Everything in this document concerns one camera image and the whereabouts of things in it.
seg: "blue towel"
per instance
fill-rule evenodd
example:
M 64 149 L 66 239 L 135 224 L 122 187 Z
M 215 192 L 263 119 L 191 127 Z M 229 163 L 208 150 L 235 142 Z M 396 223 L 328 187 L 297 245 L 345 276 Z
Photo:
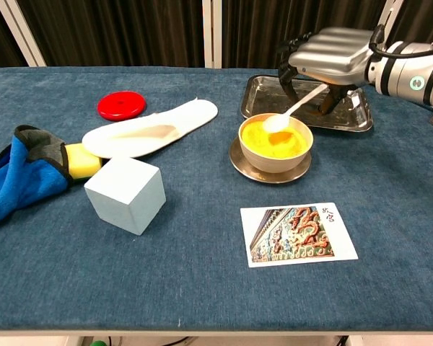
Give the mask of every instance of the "blue towel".
M 71 183 L 64 142 L 33 126 L 18 126 L 0 153 L 0 220 Z

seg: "foam cube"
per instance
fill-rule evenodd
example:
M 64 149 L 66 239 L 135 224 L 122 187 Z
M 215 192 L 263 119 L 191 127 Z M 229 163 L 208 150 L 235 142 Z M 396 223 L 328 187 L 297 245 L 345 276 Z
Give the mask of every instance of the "foam cube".
M 165 203 L 160 170 L 129 157 L 113 157 L 84 187 L 102 220 L 137 235 Z

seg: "saucer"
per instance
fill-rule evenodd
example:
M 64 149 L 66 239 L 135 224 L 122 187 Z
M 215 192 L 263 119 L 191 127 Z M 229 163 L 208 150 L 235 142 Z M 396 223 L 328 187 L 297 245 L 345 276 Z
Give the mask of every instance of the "saucer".
M 247 178 L 256 180 L 257 182 L 265 182 L 268 184 L 281 184 L 283 182 L 291 182 L 303 176 L 311 165 L 311 153 L 305 156 L 302 162 L 293 169 L 282 173 L 268 173 L 262 172 L 256 169 L 254 166 L 248 163 L 242 149 L 240 148 L 239 138 L 236 138 L 229 148 L 229 158 L 234 168 L 239 173 L 245 175 Z

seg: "yellow soup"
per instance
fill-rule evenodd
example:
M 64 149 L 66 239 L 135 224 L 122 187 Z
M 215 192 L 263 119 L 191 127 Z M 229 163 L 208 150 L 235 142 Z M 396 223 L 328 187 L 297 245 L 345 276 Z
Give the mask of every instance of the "yellow soup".
M 303 154 L 307 149 L 306 140 L 294 128 L 285 128 L 282 132 L 267 133 L 263 121 L 247 124 L 242 130 L 244 144 L 259 155 L 285 159 Z

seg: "cable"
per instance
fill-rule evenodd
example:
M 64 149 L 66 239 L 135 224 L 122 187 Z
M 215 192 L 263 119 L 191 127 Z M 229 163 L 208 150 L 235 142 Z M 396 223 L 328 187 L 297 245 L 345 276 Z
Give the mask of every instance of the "cable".
M 336 346 L 345 346 L 347 340 L 348 335 L 342 336 Z
M 173 346 L 173 345 L 179 344 L 179 343 L 181 343 L 181 342 L 183 342 L 183 341 L 185 341 L 187 339 L 189 339 L 189 337 L 184 337 L 184 338 L 179 339 L 177 341 L 171 342 L 170 344 L 165 344 L 165 345 L 162 345 L 162 346 Z
M 424 52 L 410 53 L 410 54 L 397 54 L 388 53 L 377 48 L 377 45 L 382 43 L 385 38 L 385 26 L 383 24 L 378 25 L 369 41 L 369 49 L 375 53 L 377 56 L 390 59 L 411 59 L 411 58 L 421 58 L 423 56 L 433 56 L 433 49 L 426 50 Z

